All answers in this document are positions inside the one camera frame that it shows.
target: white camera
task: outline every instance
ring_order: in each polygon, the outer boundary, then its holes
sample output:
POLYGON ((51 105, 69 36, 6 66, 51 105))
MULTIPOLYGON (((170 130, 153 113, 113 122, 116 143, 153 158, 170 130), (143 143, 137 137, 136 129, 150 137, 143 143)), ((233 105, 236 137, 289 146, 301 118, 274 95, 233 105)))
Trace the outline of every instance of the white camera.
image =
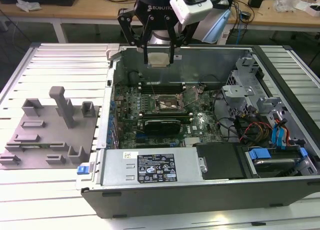
POLYGON ((185 0, 170 0, 170 5, 183 25, 197 23, 206 18, 213 5, 210 0, 195 4, 187 4, 185 0))

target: workbench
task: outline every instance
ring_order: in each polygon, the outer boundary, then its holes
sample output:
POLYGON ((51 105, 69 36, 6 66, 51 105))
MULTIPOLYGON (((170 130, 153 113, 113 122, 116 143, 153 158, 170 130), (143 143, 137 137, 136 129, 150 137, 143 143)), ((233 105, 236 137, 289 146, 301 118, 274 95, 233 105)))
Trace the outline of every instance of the workbench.
MULTIPOLYGON (((275 0, 264 0, 261 7, 256 8, 255 18, 247 29, 270 30, 270 31, 293 31, 293 32, 319 32, 320 20, 312 17, 304 11, 277 13, 273 9, 275 0)), ((14 22, 51 23, 59 43, 67 43, 68 39, 62 24, 93 24, 96 33, 99 25, 118 25, 118 11, 120 8, 132 8, 133 3, 112 3, 106 0, 76 0, 73 6, 56 6, 42 4, 42 10, 24 12, 15 4, 0 4, 0 9, 14 22)), ((250 12, 240 3, 240 9, 250 12)), ((225 44, 228 33, 235 23, 235 10, 232 8, 232 16, 225 27, 224 34, 219 44, 225 44)), ((0 16, 2 30, 6 29, 5 16, 0 16)), ((133 25, 141 25, 137 18, 132 21, 133 25)))
MULTIPOLYGON (((0 150, 23 116, 21 106, 26 99, 38 98, 43 105, 55 105, 48 93, 52 86, 63 86, 65 97, 74 106, 91 101, 101 107, 110 66, 108 46, 51 43, 31 47, 0 93, 0 150)), ((292 50, 261 48, 320 126, 319 79, 292 50)), ((279 90, 272 82, 266 79, 265 83, 277 96, 279 90)), ((92 139, 90 159, 96 157, 97 136, 98 131, 92 139)), ((76 172, 72 168, 0 170, 0 229, 259 230, 266 224, 268 229, 298 230, 320 226, 320 193, 283 207, 101 219, 76 189, 76 172)))

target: motherboard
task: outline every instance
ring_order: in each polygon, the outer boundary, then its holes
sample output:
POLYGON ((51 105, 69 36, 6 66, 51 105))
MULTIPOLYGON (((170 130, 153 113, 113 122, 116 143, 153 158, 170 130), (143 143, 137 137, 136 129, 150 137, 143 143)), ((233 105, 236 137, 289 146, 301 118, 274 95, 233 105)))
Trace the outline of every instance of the motherboard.
POLYGON ((177 91, 152 85, 148 89, 116 85, 113 99, 118 148, 192 147, 223 141, 211 106, 215 91, 205 91, 200 85, 177 91))

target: power supply label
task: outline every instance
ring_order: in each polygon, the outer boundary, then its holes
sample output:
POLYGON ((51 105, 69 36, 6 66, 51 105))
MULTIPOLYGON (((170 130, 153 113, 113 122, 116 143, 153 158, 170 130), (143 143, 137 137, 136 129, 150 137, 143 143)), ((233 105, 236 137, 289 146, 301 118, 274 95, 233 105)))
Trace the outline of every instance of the power supply label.
POLYGON ((137 156, 138 182, 141 184, 176 182, 177 171, 173 154, 137 156))

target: floor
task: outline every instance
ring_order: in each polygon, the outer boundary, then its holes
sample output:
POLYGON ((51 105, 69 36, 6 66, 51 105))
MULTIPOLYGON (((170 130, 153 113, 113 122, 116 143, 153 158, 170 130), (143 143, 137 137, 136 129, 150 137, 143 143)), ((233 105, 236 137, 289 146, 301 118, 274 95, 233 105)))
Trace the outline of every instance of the floor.
MULTIPOLYGON (((50 23, 20 22, 18 27, 35 43, 57 43, 56 34, 50 23)), ((126 43, 121 36, 118 25, 100 25, 100 35, 95 34, 95 26, 91 24, 64 24, 67 38, 70 43, 126 43)), ((237 32, 233 33, 227 44, 235 44, 237 32)), ((315 54, 320 51, 319 40, 314 33, 296 33, 292 39, 290 32, 278 32, 274 40, 270 40, 272 32, 261 30, 248 30, 240 44, 242 45, 289 45, 309 64, 315 54)), ((29 47, 28 40, 17 30, 13 24, 8 25, 7 32, 0 32, 0 90, 4 87, 11 74, 24 56, 29 47)), ((313 61, 311 69, 320 76, 320 55, 313 61)))

